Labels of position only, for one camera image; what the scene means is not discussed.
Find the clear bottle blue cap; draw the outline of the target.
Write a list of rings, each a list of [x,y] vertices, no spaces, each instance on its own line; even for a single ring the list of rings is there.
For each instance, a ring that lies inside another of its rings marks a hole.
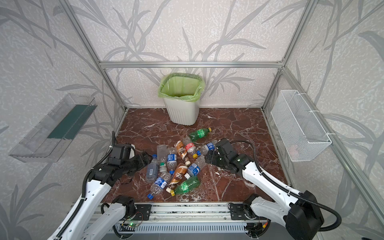
[[[158,157],[156,154],[152,155],[152,157],[153,159],[149,163],[146,172],[146,182],[148,184],[153,183],[158,178],[159,173]]]

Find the clear bottle green cap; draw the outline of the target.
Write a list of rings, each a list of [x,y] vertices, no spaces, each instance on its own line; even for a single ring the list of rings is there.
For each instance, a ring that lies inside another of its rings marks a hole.
[[[165,173],[167,172],[167,146],[166,145],[158,145],[157,146],[157,156],[159,163],[159,172]]]

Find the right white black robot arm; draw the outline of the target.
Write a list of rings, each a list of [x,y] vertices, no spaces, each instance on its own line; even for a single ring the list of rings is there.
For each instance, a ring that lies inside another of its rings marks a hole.
[[[221,139],[205,154],[207,164],[217,166],[251,182],[272,198],[267,201],[254,195],[247,202],[251,219],[264,217],[284,226],[295,240],[312,240],[318,232],[337,229],[342,223],[335,210],[318,203],[309,191],[300,192],[264,170],[256,156],[239,154],[234,141]]]

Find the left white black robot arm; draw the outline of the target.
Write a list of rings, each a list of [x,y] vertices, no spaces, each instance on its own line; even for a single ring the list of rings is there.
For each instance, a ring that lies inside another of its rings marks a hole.
[[[153,159],[146,152],[123,160],[119,166],[99,164],[92,168],[82,183],[82,193],[50,240],[101,240],[120,220],[136,216],[137,208],[131,197],[118,196],[93,224],[88,223],[103,198],[125,174],[134,174]]]

